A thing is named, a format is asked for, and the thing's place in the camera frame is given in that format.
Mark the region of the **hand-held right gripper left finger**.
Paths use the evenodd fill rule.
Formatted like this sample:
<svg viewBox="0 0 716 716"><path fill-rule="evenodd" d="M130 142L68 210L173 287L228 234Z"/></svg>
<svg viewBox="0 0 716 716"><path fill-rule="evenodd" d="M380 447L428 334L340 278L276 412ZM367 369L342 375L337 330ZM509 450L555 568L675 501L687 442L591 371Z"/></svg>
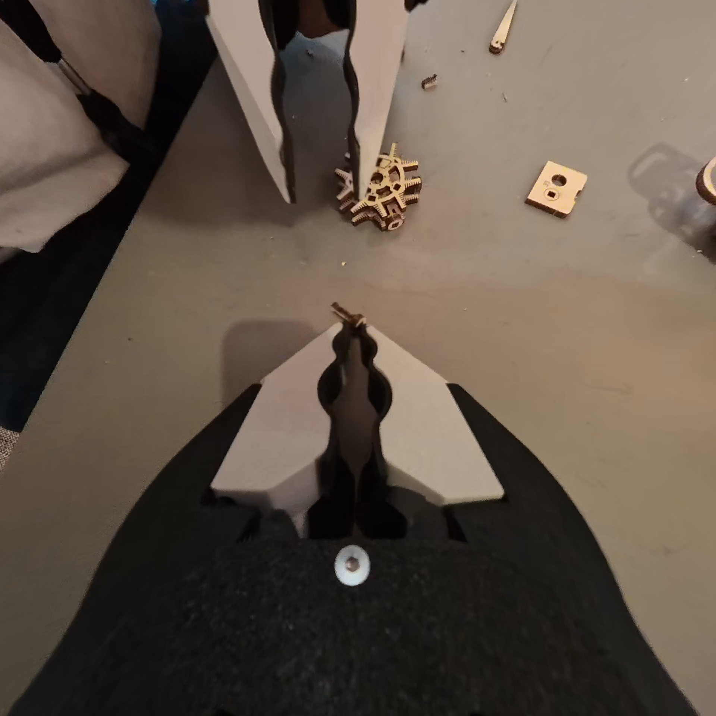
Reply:
<svg viewBox="0 0 716 716"><path fill-rule="evenodd" d="M271 514L305 517L309 534L350 533L350 470L335 402L350 330L333 324L260 382L210 488Z"/></svg>

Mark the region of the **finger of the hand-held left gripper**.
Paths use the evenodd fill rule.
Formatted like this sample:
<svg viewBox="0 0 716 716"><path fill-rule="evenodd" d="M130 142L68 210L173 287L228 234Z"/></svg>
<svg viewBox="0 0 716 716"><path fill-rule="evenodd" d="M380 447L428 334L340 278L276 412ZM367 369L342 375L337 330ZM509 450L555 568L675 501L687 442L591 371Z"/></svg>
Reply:
<svg viewBox="0 0 716 716"><path fill-rule="evenodd" d="M354 195L365 196L381 152L409 22L409 2L349 1L344 73Z"/></svg>
<svg viewBox="0 0 716 716"><path fill-rule="evenodd" d="M297 2L207 1L205 21L264 165L284 201L295 203L282 50L297 28Z"/></svg>

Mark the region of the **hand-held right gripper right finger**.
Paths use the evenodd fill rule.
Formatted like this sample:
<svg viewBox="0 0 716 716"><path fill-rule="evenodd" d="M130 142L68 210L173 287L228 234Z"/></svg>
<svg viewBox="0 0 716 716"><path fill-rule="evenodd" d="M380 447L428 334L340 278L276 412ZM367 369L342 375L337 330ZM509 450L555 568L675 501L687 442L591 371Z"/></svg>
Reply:
<svg viewBox="0 0 716 716"><path fill-rule="evenodd" d="M389 486L436 506L500 500L505 491L448 383L374 327L374 368L387 380L389 407L378 434Z"/></svg>

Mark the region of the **wooden radial engine model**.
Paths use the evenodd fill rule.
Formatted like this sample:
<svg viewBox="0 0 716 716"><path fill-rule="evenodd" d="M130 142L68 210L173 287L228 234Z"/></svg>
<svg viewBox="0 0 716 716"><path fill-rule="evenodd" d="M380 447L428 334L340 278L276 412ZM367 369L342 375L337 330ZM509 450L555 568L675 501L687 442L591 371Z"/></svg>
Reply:
<svg viewBox="0 0 716 716"><path fill-rule="evenodd" d="M390 149L377 158L367 191L359 198L354 190L349 159L350 154L346 153L344 166L335 168L339 212L348 217L353 226L370 221L384 232L401 228L408 206L419 201L423 189L422 178L417 174L419 163L404 159L398 144L393 142Z"/></svg>

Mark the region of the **grey desk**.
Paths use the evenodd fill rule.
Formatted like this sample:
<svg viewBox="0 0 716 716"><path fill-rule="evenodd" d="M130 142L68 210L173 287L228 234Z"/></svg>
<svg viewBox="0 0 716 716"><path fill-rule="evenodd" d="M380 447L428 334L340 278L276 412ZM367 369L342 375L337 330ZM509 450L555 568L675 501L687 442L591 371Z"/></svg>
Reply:
<svg viewBox="0 0 716 716"><path fill-rule="evenodd" d="M297 195L214 64L1 476L1 713L161 468L338 301L466 389L559 479L635 619L715 714L714 1L437 1L409 22L386 140L405 226L347 226L336 61L289 49ZM437 74L424 92L421 81ZM564 219L525 203L588 175Z"/></svg>

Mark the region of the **pointed wooden stick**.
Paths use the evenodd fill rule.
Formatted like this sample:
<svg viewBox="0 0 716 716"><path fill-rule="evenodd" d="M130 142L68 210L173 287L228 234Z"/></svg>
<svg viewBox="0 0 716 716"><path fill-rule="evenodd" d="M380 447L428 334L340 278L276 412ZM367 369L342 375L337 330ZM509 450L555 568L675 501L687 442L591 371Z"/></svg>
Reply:
<svg viewBox="0 0 716 716"><path fill-rule="evenodd" d="M503 18L498 24L497 29L490 41L488 49L491 54L499 55L505 49L517 5L518 1L512 1L507 7Z"/></svg>

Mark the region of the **square wooden plate with holes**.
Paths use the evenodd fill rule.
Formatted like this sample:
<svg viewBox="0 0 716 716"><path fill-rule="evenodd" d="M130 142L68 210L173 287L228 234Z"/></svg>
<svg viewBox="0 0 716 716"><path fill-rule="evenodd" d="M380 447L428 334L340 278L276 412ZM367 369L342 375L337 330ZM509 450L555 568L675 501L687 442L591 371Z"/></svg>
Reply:
<svg viewBox="0 0 716 716"><path fill-rule="evenodd" d="M525 198L525 203L561 219L574 210L588 175L548 161Z"/></svg>

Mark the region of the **person's white shirt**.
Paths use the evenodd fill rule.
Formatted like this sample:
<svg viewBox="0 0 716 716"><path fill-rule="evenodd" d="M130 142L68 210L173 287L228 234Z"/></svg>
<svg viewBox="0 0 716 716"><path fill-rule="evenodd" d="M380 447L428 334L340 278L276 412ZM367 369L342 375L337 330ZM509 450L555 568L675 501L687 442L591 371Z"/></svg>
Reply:
<svg viewBox="0 0 716 716"><path fill-rule="evenodd" d="M128 169L79 101L79 79L146 125L160 25L152 1L30 1L53 47L1 18L1 261L37 253Z"/></svg>

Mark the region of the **person's dark jeans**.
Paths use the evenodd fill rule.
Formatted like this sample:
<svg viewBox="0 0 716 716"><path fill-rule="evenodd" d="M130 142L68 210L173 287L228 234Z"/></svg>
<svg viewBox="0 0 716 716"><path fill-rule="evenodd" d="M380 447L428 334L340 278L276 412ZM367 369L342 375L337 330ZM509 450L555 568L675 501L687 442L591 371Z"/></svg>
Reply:
<svg viewBox="0 0 716 716"><path fill-rule="evenodd" d="M38 254L1 265L1 427L23 431L216 58L196 1L157 1L159 65L147 134L155 154L132 165L95 208Z"/></svg>

